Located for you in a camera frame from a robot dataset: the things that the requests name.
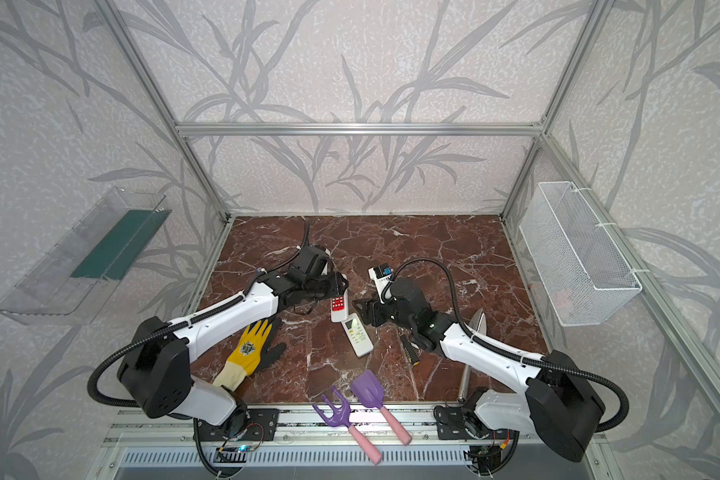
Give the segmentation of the white remote with red buttons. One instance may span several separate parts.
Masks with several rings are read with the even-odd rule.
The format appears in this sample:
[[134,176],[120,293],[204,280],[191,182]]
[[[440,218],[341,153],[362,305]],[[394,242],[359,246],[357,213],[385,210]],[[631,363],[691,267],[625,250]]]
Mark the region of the white remote with red buttons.
[[349,317],[349,300],[348,292],[346,289],[341,296],[337,296],[331,299],[331,312],[330,317],[333,323],[343,323],[348,320]]

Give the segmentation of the black yellow screwdriver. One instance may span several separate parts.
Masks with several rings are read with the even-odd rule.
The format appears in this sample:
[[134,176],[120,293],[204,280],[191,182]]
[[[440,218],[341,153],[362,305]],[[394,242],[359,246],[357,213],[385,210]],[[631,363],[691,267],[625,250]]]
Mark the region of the black yellow screwdriver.
[[410,337],[407,335],[400,335],[399,338],[410,365],[418,365],[420,362],[420,356],[417,347],[413,344]]

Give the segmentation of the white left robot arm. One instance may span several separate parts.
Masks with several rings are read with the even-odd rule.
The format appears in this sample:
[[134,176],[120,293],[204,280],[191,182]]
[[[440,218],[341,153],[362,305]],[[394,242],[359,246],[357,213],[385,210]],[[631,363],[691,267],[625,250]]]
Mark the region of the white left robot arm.
[[[117,378],[150,418],[179,415],[213,426],[230,421],[242,409],[234,392],[242,381],[275,363],[285,344],[273,344],[281,325],[278,313],[303,302],[339,298],[348,288],[329,254],[301,248],[286,272],[261,272],[243,291],[193,315],[168,323],[143,321]],[[197,378],[191,365],[203,353],[236,332],[242,335],[213,382]]]

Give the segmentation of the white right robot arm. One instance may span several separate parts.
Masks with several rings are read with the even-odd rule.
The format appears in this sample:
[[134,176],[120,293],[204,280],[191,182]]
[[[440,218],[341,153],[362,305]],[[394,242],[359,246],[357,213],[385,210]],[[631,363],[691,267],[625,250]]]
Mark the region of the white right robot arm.
[[470,405],[491,430],[535,433],[553,452],[582,460],[605,405],[570,357],[513,348],[464,326],[455,315],[434,310],[410,279],[391,283],[384,300],[374,294],[352,302],[363,323],[390,322],[410,330],[420,349],[463,363],[508,387],[488,389]]

